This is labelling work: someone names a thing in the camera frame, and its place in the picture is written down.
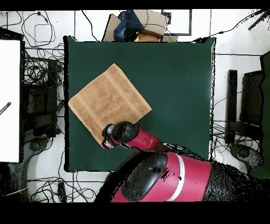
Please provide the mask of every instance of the floor tile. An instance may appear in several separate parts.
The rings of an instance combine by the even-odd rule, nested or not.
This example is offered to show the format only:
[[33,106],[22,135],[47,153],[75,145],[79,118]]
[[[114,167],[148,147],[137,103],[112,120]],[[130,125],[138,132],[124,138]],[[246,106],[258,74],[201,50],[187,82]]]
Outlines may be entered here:
[[[257,10],[212,10],[211,35],[232,29],[240,20],[255,11]],[[216,53],[262,55],[269,51],[269,18],[248,30],[259,17],[260,15],[249,18],[230,32],[215,35]]]

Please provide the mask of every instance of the brown towel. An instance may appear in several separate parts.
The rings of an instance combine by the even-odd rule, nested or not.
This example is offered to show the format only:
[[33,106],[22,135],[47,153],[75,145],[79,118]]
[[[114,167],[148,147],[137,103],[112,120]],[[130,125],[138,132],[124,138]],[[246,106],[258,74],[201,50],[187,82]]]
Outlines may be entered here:
[[123,71],[111,65],[69,101],[69,107],[101,145],[107,124],[136,123],[151,107]]

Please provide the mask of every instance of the white screen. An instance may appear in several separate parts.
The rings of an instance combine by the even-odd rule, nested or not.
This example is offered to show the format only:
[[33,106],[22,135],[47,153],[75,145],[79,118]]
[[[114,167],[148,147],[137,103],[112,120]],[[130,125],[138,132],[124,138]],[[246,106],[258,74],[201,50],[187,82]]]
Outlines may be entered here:
[[0,162],[19,162],[20,41],[0,40]]

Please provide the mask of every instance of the green tabletop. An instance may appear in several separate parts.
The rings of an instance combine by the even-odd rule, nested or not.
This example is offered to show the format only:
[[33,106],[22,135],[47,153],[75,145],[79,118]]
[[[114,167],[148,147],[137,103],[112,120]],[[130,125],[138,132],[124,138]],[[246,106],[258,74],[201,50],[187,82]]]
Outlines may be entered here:
[[[163,142],[187,146],[208,159],[214,39],[204,44],[118,43],[67,37],[67,42],[69,99],[115,63],[152,108],[137,124]],[[104,150],[71,109],[66,112],[67,171],[115,171],[136,151]]]

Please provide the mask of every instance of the cardboard box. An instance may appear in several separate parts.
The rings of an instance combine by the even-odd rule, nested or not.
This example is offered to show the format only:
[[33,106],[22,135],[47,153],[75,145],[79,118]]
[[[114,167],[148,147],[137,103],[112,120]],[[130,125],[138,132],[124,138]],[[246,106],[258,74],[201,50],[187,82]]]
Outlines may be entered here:
[[178,36],[164,36],[162,41],[163,42],[177,42]]
[[138,33],[138,42],[158,42],[158,38],[152,35]]
[[[147,12],[146,10],[134,10],[134,12],[142,24],[146,23],[148,24],[143,30],[140,31],[140,33],[152,35],[157,38],[163,37],[163,34],[165,33],[166,29],[166,22],[169,21],[168,17],[161,15],[159,13],[152,12],[150,10],[147,10]],[[120,19],[118,19],[115,15],[111,14],[109,16],[102,42],[114,41],[114,30],[120,24],[120,22],[121,22]]]
[[120,24],[121,20],[115,15],[111,14],[108,19],[108,23],[102,38],[102,42],[113,42],[114,41],[114,30]]
[[138,17],[139,21],[142,23],[143,26],[145,26],[144,24],[147,24],[146,27],[140,31],[140,33],[156,36],[157,38],[163,37],[163,34],[165,33],[165,29],[167,27],[167,23],[169,21],[168,17],[156,12],[152,12],[150,10],[133,11],[135,12],[136,16]]

